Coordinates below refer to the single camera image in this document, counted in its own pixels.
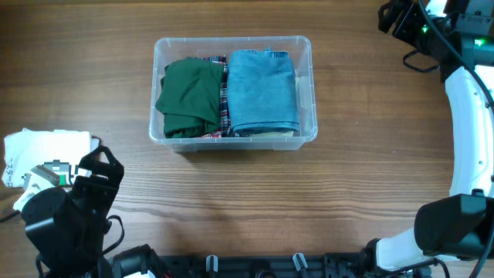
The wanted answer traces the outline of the beige cloth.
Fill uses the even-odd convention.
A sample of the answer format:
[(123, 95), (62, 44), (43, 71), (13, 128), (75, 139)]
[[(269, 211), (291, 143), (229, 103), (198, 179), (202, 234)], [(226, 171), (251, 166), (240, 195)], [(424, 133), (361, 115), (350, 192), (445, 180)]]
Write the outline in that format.
[[(296, 89), (299, 89), (299, 80), (300, 77), (296, 77)], [(287, 132), (279, 132), (279, 131), (270, 131), (270, 132), (263, 132), (263, 133), (258, 133), (258, 134), (250, 134), (249, 137), (293, 137), (294, 131), (287, 131)]]

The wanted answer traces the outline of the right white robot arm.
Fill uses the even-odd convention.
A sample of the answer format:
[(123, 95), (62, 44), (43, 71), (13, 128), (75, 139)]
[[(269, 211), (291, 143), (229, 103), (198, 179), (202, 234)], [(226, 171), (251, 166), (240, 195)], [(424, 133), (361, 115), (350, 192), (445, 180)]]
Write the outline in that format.
[(493, 257), (493, 3), (390, 0), (378, 28), (435, 60), (451, 107), (454, 169), (448, 197), (420, 207), (410, 229), (370, 241), (359, 274), (422, 277), (463, 260), (478, 276)]

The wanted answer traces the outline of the red plaid cloth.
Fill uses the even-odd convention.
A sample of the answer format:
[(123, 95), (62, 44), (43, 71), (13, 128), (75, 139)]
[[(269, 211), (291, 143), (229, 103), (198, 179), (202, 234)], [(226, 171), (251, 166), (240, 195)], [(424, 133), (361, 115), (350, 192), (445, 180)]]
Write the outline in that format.
[(223, 75), (222, 82), (220, 85), (219, 91), (219, 120), (220, 125), (219, 128), (209, 134), (203, 135), (204, 138), (212, 138), (212, 137), (238, 137), (239, 135), (235, 133), (232, 129), (231, 118), (228, 109), (228, 91), (227, 91), (227, 82), (228, 82), (228, 64), (226, 56), (210, 56), (207, 58), (208, 61), (213, 63), (218, 63), (223, 65)]

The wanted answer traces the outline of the white printed t-shirt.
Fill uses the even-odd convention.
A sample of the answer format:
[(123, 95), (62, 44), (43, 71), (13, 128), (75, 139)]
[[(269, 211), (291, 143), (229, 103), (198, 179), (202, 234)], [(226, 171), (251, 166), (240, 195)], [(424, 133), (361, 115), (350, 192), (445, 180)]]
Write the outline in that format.
[(100, 140), (88, 131), (31, 131), (27, 128), (4, 138), (5, 170), (2, 181), (8, 188), (25, 184), (26, 175), (37, 165), (57, 173), (61, 185), (72, 185), (88, 172), (79, 167), (82, 157), (94, 151)]

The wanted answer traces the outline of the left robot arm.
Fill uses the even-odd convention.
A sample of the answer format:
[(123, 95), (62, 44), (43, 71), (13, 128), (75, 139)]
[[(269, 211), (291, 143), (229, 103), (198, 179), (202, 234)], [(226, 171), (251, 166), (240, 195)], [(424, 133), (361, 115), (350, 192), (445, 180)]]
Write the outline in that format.
[(82, 157), (79, 166), (90, 176), (76, 178), (71, 191), (48, 188), (31, 197), (22, 209), (25, 233), (39, 251), (36, 267), (40, 277), (125, 277), (135, 273), (169, 277), (166, 263), (148, 245), (105, 255), (117, 242), (105, 247), (110, 231), (109, 213), (124, 176), (123, 165), (110, 149), (99, 146)]

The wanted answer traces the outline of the dark green cloth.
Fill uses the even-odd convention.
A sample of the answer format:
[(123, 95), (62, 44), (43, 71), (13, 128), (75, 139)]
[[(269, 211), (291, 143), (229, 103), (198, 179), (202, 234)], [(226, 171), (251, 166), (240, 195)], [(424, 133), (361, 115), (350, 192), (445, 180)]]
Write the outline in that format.
[(164, 115), (167, 139), (201, 137), (220, 128), (220, 89), (225, 66), (189, 57), (164, 68), (155, 104)]

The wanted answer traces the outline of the blue cloth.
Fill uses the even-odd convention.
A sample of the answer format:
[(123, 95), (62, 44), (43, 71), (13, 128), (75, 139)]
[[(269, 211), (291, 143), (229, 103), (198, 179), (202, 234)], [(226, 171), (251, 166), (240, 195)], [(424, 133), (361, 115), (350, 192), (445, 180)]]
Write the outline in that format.
[(228, 65), (228, 108), (241, 136), (299, 131), (296, 74), (285, 51), (241, 49)]

